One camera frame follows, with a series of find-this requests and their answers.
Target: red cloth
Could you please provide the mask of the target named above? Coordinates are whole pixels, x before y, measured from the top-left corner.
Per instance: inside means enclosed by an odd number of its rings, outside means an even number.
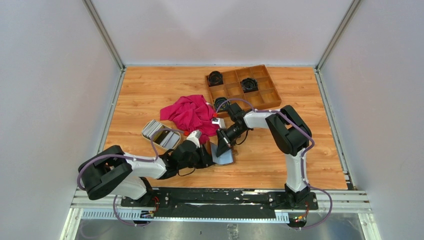
[[[160,110],[160,120],[170,120],[183,131],[200,130],[200,144],[217,134],[218,125],[212,124],[214,109],[206,103],[203,95],[180,97],[174,104]]]

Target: wooden floor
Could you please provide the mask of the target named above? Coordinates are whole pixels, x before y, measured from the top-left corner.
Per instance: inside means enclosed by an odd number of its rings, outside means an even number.
[[[202,94],[208,99],[205,75],[237,67],[128,67],[107,135],[105,148],[120,145],[128,153],[154,156],[142,128],[160,119],[160,109],[180,96]],[[307,154],[306,170],[312,186],[346,189],[346,181],[336,151],[317,81],[311,67],[268,67],[281,96],[281,106],[292,105],[312,131],[316,146]],[[170,121],[161,121],[175,128]],[[235,163],[197,169],[188,176],[149,179],[154,187],[262,188],[281,189],[287,177],[285,158],[268,129],[249,132],[235,149]],[[184,169],[181,174],[191,169]]]

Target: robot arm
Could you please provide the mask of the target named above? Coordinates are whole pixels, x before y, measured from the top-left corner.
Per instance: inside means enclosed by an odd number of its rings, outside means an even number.
[[[309,140],[302,135],[293,126],[289,125],[279,114],[270,112],[269,110],[262,111],[243,111],[237,103],[231,104],[227,108],[231,120],[234,122],[228,129],[217,130],[218,146],[217,156],[222,155],[234,146],[236,139],[242,133],[254,128],[269,129],[275,140],[278,148],[285,155],[287,166],[287,180],[285,191],[287,193],[287,201],[291,206],[300,203],[310,192],[308,178],[306,172],[302,177],[302,169],[306,169],[306,156],[301,160],[301,154],[309,146]],[[311,130],[301,119],[298,113],[290,105],[279,109],[282,114],[286,115],[294,124],[300,127],[309,136],[312,136]]]
[[[168,179],[178,174],[180,169],[212,166],[212,156],[200,145],[200,136],[199,130],[193,131],[175,149],[169,149],[156,160],[155,157],[129,154],[118,145],[109,147],[78,168],[80,172],[93,159],[113,155],[90,163],[82,173],[81,180],[88,198],[97,200],[114,194],[139,200],[151,189],[145,177]]]

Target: gray wall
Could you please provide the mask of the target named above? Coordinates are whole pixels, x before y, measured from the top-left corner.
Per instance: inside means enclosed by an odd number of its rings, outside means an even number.
[[[314,65],[351,0],[93,0],[126,64]]]
[[[323,81],[382,239],[424,234],[424,2],[364,0]]]
[[[81,0],[0,1],[0,239],[58,239],[119,71]]]

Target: black container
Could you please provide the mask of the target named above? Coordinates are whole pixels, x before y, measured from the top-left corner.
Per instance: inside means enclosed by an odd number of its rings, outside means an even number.
[[[213,71],[207,77],[209,87],[218,86],[224,84],[223,75],[219,71]]]
[[[213,106],[215,108],[215,110],[218,109],[218,107],[221,105],[221,103],[223,103],[224,101],[226,101],[227,98],[226,97],[218,97],[217,99],[215,99],[213,101]],[[225,112],[227,110],[227,108],[230,106],[230,101],[227,101],[226,103],[224,103],[221,108],[218,110],[218,113],[220,112]]]
[[[258,90],[258,81],[254,78],[245,78],[240,82],[244,93],[250,93]]]

